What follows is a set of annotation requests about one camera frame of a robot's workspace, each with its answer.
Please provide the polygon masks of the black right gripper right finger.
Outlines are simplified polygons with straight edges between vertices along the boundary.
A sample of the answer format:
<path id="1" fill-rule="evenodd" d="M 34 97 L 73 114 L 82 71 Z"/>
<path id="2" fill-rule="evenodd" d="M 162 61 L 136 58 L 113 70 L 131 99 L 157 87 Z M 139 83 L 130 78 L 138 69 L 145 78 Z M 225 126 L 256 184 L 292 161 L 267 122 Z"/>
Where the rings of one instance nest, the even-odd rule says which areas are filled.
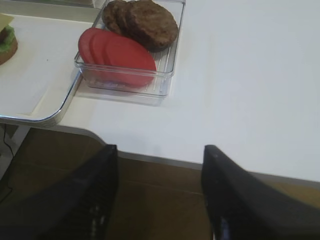
<path id="1" fill-rule="evenodd" d="M 320 210 L 263 183 L 215 145 L 203 153 L 202 192 L 214 240 L 318 240 Z"/>

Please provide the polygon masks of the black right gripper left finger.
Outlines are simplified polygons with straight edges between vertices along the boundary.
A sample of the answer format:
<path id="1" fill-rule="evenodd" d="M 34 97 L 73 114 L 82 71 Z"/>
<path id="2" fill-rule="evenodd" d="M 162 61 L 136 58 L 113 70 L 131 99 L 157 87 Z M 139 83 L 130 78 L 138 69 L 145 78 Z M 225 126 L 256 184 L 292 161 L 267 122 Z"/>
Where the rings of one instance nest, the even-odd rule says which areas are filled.
<path id="1" fill-rule="evenodd" d="M 108 144 L 64 179 L 1 207 L 2 240 L 102 240 L 118 190 L 118 150 Z"/>

